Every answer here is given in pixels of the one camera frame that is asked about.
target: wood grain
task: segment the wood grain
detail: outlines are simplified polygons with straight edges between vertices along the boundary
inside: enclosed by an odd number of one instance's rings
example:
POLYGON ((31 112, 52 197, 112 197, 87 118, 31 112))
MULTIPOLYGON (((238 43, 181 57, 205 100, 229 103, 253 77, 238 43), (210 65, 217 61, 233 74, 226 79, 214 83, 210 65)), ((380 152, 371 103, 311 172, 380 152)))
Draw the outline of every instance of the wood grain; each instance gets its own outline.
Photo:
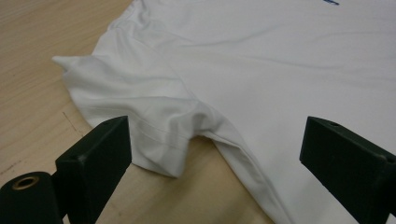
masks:
MULTIPOLYGON (((130 0, 0 0, 0 185, 54 161, 91 130, 55 55, 90 54, 130 0)), ((272 223, 203 137, 174 179, 131 165, 98 223, 272 223)))

